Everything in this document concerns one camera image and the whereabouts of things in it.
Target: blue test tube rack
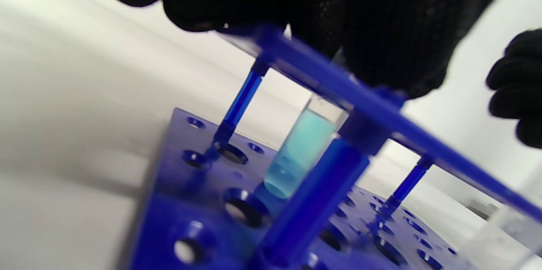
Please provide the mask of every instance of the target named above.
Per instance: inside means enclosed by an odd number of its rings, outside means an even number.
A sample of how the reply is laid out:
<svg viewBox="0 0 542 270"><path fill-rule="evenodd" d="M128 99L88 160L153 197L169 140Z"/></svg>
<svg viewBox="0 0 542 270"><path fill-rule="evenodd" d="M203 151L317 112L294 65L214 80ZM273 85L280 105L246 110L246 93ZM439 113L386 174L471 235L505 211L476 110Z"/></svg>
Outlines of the blue test tube rack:
<svg viewBox="0 0 542 270"><path fill-rule="evenodd" d="M542 223L541 209L401 116L401 94L354 83L273 25L222 35L256 62L220 125L174 110L129 269L449 269L455 250L401 206L433 164ZM288 201L263 185L276 151L235 133L269 68L350 112ZM388 139L421 159L384 200L354 183Z"/></svg>

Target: white surface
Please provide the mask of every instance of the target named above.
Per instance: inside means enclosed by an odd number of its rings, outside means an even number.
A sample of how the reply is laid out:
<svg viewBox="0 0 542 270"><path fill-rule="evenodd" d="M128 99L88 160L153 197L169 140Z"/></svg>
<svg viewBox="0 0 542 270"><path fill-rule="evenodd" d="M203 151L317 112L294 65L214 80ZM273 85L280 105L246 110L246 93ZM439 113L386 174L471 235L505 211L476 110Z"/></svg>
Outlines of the white surface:
<svg viewBox="0 0 542 270"><path fill-rule="evenodd" d="M219 121L251 60L159 4L0 0L0 269L116 268L172 108ZM308 95L271 73L240 133L277 147ZM407 170L379 161L362 184L384 195ZM427 181L405 205L452 245L482 224Z"/></svg>

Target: black knit glove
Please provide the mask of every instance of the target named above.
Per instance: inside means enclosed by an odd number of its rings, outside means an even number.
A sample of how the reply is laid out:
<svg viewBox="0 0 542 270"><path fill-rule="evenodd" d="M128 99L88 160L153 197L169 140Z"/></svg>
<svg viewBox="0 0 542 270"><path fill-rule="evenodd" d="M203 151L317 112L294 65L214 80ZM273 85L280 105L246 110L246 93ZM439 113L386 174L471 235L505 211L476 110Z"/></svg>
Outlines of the black knit glove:
<svg viewBox="0 0 542 270"><path fill-rule="evenodd" d="M518 119L517 137L542 149L542 30L517 35L487 77L494 116Z"/></svg>
<svg viewBox="0 0 542 270"><path fill-rule="evenodd" d="M120 0L147 6L157 0ZM187 31L228 25L290 23L295 37L371 86L418 98L438 88L457 43L492 0L162 0Z"/></svg>

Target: rack hole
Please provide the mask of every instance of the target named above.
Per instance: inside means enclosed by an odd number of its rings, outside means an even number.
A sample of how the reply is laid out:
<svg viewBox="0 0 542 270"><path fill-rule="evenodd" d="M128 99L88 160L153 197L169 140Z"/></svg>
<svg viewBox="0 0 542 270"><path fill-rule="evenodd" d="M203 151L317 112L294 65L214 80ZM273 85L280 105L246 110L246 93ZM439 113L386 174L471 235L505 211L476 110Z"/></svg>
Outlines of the rack hole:
<svg viewBox="0 0 542 270"><path fill-rule="evenodd" d="M377 196L373 196L374 200L378 201L380 204L384 204L382 199L378 198Z"/></svg>
<svg viewBox="0 0 542 270"><path fill-rule="evenodd" d="M376 212L379 212L379 211L380 211L380 208L379 208L376 204L374 204L374 203L372 203L372 202L369 202L369 206L371 206L371 208L372 208L373 210L375 210Z"/></svg>
<svg viewBox="0 0 542 270"><path fill-rule="evenodd" d="M309 253L306 263L301 266L301 270L329 270L327 266L320 261L314 253Z"/></svg>
<svg viewBox="0 0 542 270"><path fill-rule="evenodd" d="M330 224L320 232L320 239L323 240L329 247L337 251L344 251L348 246L346 237L334 225Z"/></svg>
<svg viewBox="0 0 542 270"><path fill-rule="evenodd" d="M186 118L186 122L188 122L188 124L190 124L190 126L194 127L195 129L204 129L205 128L205 123L201 122L200 120L198 120L196 118L192 118L191 116Z"/></svg>
<svg viewBox="0 0 542 270"><path fill-rule="evenodd" d="M422 233L423 235L427 235L427 232L422 228L420 227L419 224L417 224L414 220L408 218L408 217L404 217L404 220L406 221L406 223L408 223L411 227L414 228L414 230Z"/></svg>
<svg viewBox="0 0 542 270"><path fill-rule="evenodd" d="M205 251L201 245L193 240L184 238L175 242L175 256L184 264L197 264L204 260Z"/></svg>
<svg viewBox="0 0 542 270"><path fill-rule="evenodd" d="M184 162L198 170L210 167L209 162L207 162L207 158L197 151L185 150L183 151L182 158Z"/></svg>
<svg viewBox="0 0 542 270"><path fill-rule="evenodd" d="M416 216L414 216L414 214L412 214L409 210L403 209L403 211L404 211L408 216L410 216L410 217L416 219Z"/></svg>
<svg viewBox="0 0 542 270"><path fill-rule="evenodd" d="M421 243L424 247L428 248L428 249L433 249L433 247L423 238L419 237L418 235L414 234L414 237L416 238L416 240Z"/></svg>
<svg viewBox="0 0 542 270"><path fill-rule="evenodd" d="M172 253L184 264L208 262L216 247L213 233L196 220L181 222L174 228Z"/></svg>
<svg viewBox="0 0 542 270"><path fill-rule="evenodd" d="M232 218L250 228L269 222L269 211L263 202L242 189L229 189L224 193L224 208Z"/></svg>
<svg viewBox="0 0 542 270"><path fill-rule="evenodd" d="M356 206L356 203L354 202L354 200L352 200L352 199L351 199L350 197L348 197L348 196L344 199L344 203L345 203L347 206L351 207L351 208L354 208L354 207Z"/></svg>
<svg viewBox="0 0 542 270"><path fill-rule="evenodd" d="M226 142L217 142L216 149L227 160L237 164L246 164L248 157L240 149Z"/></svg>
<svg viewBox="0 0 542 270"><path fill-rule="evenodd" d="M263 154L263 149L252 142L248 143L248 148L258 154Z"/></svg>
<svg viewBox="0 0 542 270"><path fill-rule="evenodd" d="M423 259L428 266L431 267L433 270L441 270L442 265L437 261L435 258L433 258L431 255L428 255L426 252L418 249L416 250L416 253L418 253L418 256Z"/></svg>
<svg viewBox="0 0 542 270"><path fill-rule="evenodd" d="M354 227L352 224L349 224L348 227L349 227L352 231L354 231L354 233L356 233L356 234L359 234L359 233L360 233L360 231L358 230L358 228Z"/></svg>
<svg viewBox="0 0 542 270"><path fill-rule="evenodd" d="M374 235L373 236L374 246L382 253L390 262L396 264L397 266L403 266L407 264L407 260L399 253L391 243L385 241L384 239Z"/></svg>
<svg viewBox="0 0 542 270"><path fill-rule="evenodd" d="M388 226L386 226L386 225L383 224L383 223L381 223L381 227L380 227L380 228L381 228L381 230L384 231L384 233L386 233L386 234L388 234L388 235L390 235L390 236L394 236L394 235L395 235L395 233L394 233Z"/></svg>
<svg viewBox="0 0 542 270"><path fill-rule="evenodd" d="M335 211L335 216L339 218L346 218L346 213L341 209L337 209L337 211Z"/></svg>

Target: black glove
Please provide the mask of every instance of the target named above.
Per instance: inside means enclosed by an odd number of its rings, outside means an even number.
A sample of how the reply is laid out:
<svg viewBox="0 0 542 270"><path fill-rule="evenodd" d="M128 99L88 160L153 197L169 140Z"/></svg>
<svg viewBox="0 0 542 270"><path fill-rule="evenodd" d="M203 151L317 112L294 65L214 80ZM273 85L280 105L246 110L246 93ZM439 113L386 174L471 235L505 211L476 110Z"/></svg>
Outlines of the black glove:
<svg viewBox="0 0 542 270"><path fill-rule="evenodd" d="M542 30L517 35L487 77L494 116L519 119L517 137L542 149Z"/></svg>
<svg viewBox="0 0 542 270"><path fill-rule="evenodd" d="M290 23L294 36L328 58L343 46L346 67L365 83L417 98L440 87L455 46L492 0L162 1L169 19L187 31Z"/></svg>

